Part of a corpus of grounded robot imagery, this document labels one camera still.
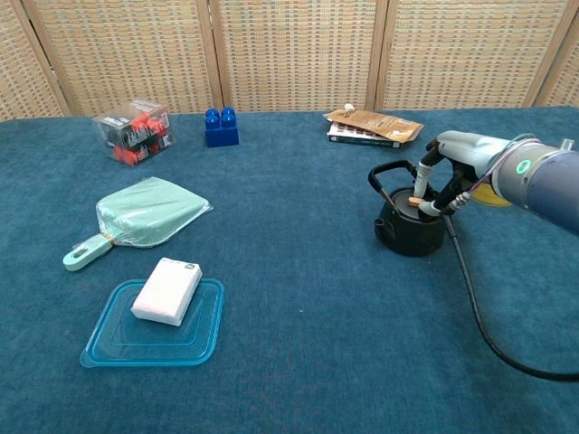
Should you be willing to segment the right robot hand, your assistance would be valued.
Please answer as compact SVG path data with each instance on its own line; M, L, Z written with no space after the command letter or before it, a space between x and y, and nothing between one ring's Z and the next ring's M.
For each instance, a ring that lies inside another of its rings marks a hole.
M471 192L488 179L489 164L509 145L507 139L449 130L440 133L428 146L418 164L414 198L423 198L432 169L443 159L452 165L452 177L432 201L424 200L418 209L431 217L450 215L462 208Z

